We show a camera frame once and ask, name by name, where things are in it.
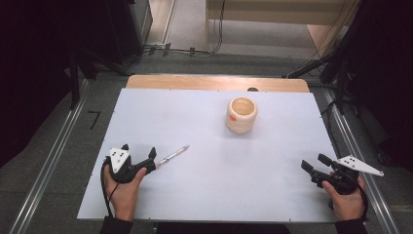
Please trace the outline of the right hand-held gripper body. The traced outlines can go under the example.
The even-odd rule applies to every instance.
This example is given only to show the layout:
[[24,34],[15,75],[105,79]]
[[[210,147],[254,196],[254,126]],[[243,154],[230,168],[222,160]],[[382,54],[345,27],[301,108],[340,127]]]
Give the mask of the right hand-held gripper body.
[[382,171],[373,168],[352,155],[333,161],[330,168],[333,171],[332,175],[314,169],[315,172],[310,175],[311,182],[321,187],[321,183],[326,180],[340,195],[351,194],[357,189],[357,178],[360,173],[375,176],[384,175]]

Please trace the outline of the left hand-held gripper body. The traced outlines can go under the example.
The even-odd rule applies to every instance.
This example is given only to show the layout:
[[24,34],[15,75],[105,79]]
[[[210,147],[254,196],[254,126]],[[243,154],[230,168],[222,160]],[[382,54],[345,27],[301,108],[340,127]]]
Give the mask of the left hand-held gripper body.
[[131,153],[129,150],[111,148],[106,159],[109,162],[111,177],[119,183],[129,183],[133,181],[137,172],[142,168],[147,169],[147,174],[156,170],[154,160],[149,158],[133,165],[131,163]]

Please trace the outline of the clear silver pen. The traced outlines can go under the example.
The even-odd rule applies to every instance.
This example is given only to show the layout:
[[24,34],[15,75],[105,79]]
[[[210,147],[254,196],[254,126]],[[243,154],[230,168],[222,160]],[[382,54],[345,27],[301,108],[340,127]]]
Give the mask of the clear silver pen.
[[180,149],[176,150],[175,152],[171,153],[169,156],[167,156],[166,158],[164,158],[163,160],[161,160],[160,162],[156,164],[156,169],[157,170],[160,169],[163,165],[167,164],[170,160],[172,160],[176,156],[185,152],[189,147],[190,145],[185,145],[181,147]]

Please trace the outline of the cream ribbed pen holder cup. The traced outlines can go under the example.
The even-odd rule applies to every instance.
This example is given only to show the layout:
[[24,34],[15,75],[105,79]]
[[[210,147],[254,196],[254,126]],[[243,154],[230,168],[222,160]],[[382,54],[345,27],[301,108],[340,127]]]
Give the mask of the cream ribbed pen holder cup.
[[236,134],[249,132],[258,114],[258,107],[248,97],[235,97],[227,105],[226,126]]

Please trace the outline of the person's right hand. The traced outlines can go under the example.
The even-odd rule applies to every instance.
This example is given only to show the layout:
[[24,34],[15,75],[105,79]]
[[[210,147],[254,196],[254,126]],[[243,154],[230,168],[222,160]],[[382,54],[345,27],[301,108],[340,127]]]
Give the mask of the person's right hand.
[[349,195],[340,195],[326,180],[321,183],[324,191],[332,200],[333,211],[338,221],[352,220],[362,217],[364,211],[362,193],[365,189],[365,182],[359,176],[357,178],[357,183],[360,188]]

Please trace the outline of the person's left hand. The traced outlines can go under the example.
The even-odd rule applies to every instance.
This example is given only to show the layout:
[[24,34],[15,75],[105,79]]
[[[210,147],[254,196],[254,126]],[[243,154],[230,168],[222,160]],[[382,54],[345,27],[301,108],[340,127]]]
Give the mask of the person's left hand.
[[137,206],[138,188],[146,175],[146,168],[140,169],[130,183],[117,183],[112,179],[109,166],[104,167],[103,181],[106,194],[114,209],[114,216],[124,221],[133,221]]

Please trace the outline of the white board sheet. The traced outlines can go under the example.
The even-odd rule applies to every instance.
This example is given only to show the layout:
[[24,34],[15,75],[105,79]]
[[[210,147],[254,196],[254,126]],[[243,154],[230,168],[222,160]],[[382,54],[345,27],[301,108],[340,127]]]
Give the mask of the white board sheet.
[[311,93],[249,92],[258,106],[243,135],[225,124],[234,92],[123,89],[97,158],[127,144],[135,163],[155,147],[163,159],[149,174],[134,214],[141,220],[328,223],[327,195],[301,168],[335,155]]

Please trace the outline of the wooden table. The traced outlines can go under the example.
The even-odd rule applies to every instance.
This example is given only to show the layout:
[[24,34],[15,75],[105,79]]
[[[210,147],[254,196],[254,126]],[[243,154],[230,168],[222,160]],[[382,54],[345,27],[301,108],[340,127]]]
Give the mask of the wooden table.
[[203,91],[247,91],[308,93],[303,79],[257,78],[218,75],[133,75],[127,85],[129,89],[203,90]]

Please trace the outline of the black metal stand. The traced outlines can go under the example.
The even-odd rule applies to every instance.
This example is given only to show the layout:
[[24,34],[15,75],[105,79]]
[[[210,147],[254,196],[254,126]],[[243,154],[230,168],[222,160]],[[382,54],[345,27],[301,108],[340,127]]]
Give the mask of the black metal stand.
[[80,102],[80,86],[79,86],[79,72],[81,69],[86,79],[95,79],[97,76],[96,68],[94,67],[94,62],[100,63],[111,71],[114,71],[122,76],[131,76],[130,72],[122,69],[118,65],[110,62],[107,59],[99,56],[93,51],[82,48],[82,47],[72,47],[69,50],[69,78],[71,84],[71,105],[70,108],[74,109],[76,105]]
[[336,81],[333,104],[339,113],[344,115],[343,105],[345,103],[351,103],[350,100],[345,99],[346,86],[351,81],[351,75],[348,72],[348,61],[342,52],[332,52],[327,56],[314,60],[308,58],[304,66],[283,75],[283,78],[296,79],[320,66],[324,66],[319,80],[322,84],[331,84],[333,81]]

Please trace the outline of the dark cabinet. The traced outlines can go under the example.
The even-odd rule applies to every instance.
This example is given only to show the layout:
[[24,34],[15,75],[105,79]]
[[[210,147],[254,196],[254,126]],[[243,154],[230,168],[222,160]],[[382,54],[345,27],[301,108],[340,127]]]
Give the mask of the dark cabinet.
[[149,0],[105,0],[114,39],[114,61],[143,53],[152,22]]

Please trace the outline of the light wooden furniture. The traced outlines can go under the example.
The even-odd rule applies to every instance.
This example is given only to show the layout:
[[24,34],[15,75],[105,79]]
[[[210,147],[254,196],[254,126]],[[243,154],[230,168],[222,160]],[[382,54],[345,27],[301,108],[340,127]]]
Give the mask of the light wooden furniture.
[[332,52],[362,0],[206,0],[206,21],[224,19],[305,24],[321,57]]

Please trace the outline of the metal floor rail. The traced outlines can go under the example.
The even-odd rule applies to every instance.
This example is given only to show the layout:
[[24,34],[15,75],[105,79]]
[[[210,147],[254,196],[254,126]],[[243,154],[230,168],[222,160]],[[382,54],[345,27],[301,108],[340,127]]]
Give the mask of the metal floor rail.
[[62,127],[56,137],[56,140],[51,148],[45,163],[43,164],[40,173],[36,177],[34,184],[31,186],[27,196],[23,200],[23,204],[19,210],[19,214],[14,221],[9,234],[25,234],[26,229],[33,218],[37,207],[45,193],[49,181],[56,169],[56,165],[60,159],[62,151],[71,135],[71,132],[77,122],[77,119],[84,106],[86,95],[90,89],[91,82],[84,80],[80,88],[79,102],[70,110],[65,117]]
[[[323,114],[325,126],[337,157],[353,155],[364,163],[379,168],[375,158],[370,156],[372,148],[369,142],[362,143],[360,141],[358,134],[363,137],[363,131],[358,122],[353,125],[352,112],[342,115],[334,104],[330,105],[334,100],[332,90],[324,89],[320,93],[326,102],[323,108],[325,110]],[[366,222],[369,231],[376,229],[380,234],[400,234],[390,207],[379,187],[378,180],[381,177],[368,173],[360,175],[366,183],[365,193],[369,201],[369,220]]]

